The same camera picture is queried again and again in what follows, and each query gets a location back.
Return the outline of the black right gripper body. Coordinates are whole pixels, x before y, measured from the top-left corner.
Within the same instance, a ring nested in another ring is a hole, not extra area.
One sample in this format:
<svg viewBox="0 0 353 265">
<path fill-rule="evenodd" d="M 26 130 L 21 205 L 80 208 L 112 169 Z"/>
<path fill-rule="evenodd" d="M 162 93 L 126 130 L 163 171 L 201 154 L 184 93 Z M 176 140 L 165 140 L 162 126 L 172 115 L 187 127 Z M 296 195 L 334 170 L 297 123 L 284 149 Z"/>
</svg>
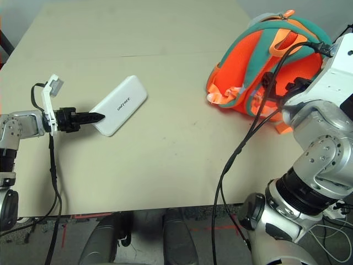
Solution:
<svg viewBox="0 0 353 265">
<path fill-rule="evenodd" d="M 279 92 L 276 91 L 276 87 L 274 87 L 269 96 L 267 97 L 267 101 L 270 101 L 270 102 L 274 102 L 276 103 L 277 105 L 284 105 L 290 98 L 304 92 L 305 90 L 302 90 L 302 91 L 289 91 L 288 90 L 288 84 L 286 85 L 286 87 L 284 88 L 284 92 L 285 94 L 284 95 L 279 95 Z"/>
</svg>

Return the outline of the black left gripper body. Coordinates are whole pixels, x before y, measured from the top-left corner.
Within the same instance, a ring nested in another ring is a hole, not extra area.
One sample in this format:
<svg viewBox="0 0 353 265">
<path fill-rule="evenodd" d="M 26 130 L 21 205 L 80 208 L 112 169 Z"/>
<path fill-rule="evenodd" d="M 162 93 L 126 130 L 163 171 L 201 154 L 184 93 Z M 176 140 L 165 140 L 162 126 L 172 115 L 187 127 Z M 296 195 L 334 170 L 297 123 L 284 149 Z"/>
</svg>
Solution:
<svg viewBox="0 0 353 265">
<path fill-rule="evenodd" d="M 76 108 L 65 107 L 54 111 L 57 120 L 57 129 L 61 132 L 73 133 L 78 131 L 81 126 L 75 121 Z"/>
</svg>

